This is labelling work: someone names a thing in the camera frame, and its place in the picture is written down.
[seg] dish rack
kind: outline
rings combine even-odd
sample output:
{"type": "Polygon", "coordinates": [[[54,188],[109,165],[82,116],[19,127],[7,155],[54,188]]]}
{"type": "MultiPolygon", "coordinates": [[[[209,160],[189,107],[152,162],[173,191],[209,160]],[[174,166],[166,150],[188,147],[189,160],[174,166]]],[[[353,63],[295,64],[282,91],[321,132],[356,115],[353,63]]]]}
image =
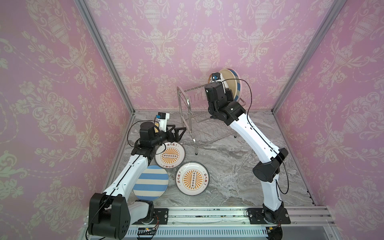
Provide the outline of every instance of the dish rack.
{"type": "MultiPolygon", "coordinates": [[[[204,86],[187,90],[177,87],[181,122],[187,128],[187,132],[194,142],[196,155],[199,147],[229,135],[237,137],[236,131],[228,127],[223,121],[210,118],[204,86]]],[[[245,102],[241,98],[239,99],[241,105],[244,106],[245,102]]]]}

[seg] metal corner post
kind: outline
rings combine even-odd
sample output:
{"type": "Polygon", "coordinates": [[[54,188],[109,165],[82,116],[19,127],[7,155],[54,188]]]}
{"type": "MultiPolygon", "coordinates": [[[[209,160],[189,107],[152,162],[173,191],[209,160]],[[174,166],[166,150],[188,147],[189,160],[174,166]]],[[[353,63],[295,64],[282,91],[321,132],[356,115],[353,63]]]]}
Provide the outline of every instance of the metal corner post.
{"type": "Polygon", "coordinates": [[[118,88],[121,97],[123,98],[123,101],[129,110],[130,114],[133,115],[135,110],[133,109],[133,105],[131,101],[129,100],[128,93],[125,90],[125,87],[120,79],[120,76],[112,62],[112,58],[108,53],[107,47],[105,46],[103,42],[103,38],[101,37],[100,31],[98,27],[96,26],[96,23],[92,17],[91,12],[89,11],[89,8],[85,2],[85,0],[74,0],[74,2],[77,5],[77,8],[79,9],[80,14],[82,15],[85,24],[88,27],[89,33],[91,34],[95,45],[97,46],[101,57],[103,58],[105,65],[107,66],[113,81],[116,84],[116,87],[118,88]]]}
{"type": "Polygon", "coordinates": [[[307,63],[311,59],[316,48],[320,45],[325,34],[328,32],[333,21],[336,19],[337,15],[341,11],[341,9],[344,6],[346,1],[347,0],[334,0],[333,1],[331,7],[329,8],[329,10],[327,12],[327,15],[324,17],[319,28],[317,29],[316,33],[314,34],[310,44],[308,45],[307,49],[305,50],[304,54],[302,55],[302,57],[301,57],[299,63],[297,64],[295,70],[293,71],[291,78],[288,80],[287,84],[285,85],[284,89],[282,90],[281,94],[279,95],[278,99],[276,100],[276,103],[274,104],[274,106],[272,108],[272,113],[274,115],[277,113],[277,111],[283,105],[286,97],[288,96],[289,92],[293,88],[296,80],[299,78],[300,74],[305,69],[305,66],[307,65],[307,63]]]}

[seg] orange sunburst pattern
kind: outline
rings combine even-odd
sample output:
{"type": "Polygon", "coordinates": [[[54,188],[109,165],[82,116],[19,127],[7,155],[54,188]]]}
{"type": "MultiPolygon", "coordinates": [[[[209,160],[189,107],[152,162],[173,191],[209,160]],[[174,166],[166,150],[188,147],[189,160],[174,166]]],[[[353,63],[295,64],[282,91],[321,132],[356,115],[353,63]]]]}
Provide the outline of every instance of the orange sunburst pattern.
{"type": "Polygon", "coordinates": [[[183,183],[190,190],[199,189],[203,184],[203,175],[198,170],[189,170],[184,174],[183,183]]]}
{"type": "Polygon", "coordinates": [[[161,154],[161,160],[166,164],[175,163],[180,157],[179,151],[174,147],[167,148],[164,153],[161,154]]]}

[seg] pink wallpaper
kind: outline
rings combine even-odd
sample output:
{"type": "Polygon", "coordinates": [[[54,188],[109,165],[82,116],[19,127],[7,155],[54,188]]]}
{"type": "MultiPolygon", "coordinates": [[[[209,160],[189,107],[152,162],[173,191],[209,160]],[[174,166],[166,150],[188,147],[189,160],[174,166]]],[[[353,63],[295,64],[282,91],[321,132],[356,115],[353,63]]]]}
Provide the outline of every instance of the pink wallpaper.
{"type": "Polygon", "coordinates": [[[277,113],[344,240],[384,235],[384,1],[348,0],[277,113]]]}
{"type": "Polygon", "coordinates": [[[0,239],[77,240],[128,118],[73,1],[2,1],[0,239]]]}
{"type": "Polygon", "coordinates": [[[87,0],[135,109],[175,109],[177,86],[228,67],[271,109],[332,2],[87,0]]]}

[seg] plate in dish rack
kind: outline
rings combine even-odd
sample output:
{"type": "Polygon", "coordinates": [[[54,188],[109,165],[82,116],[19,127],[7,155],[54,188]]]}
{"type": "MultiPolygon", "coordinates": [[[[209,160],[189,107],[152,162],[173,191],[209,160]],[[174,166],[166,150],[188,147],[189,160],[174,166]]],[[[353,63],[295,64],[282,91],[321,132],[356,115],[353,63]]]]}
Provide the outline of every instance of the plate in dish rack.
{"type": "Polygon", "coordinates": [[[187,162],[177,171],[175,181],[177,188],[182,193],[196,196],[207,189],[209,173],[201,163],[187,162]]]}
{"type": "Polygon", "coordinates": [[[179,166],[185,158],[183,145],[178,142],[166,142],[165,146],[165,150],[164,144],[156,150],[155,161],[157,165],[164,169],[172,169],[179,166]]]}

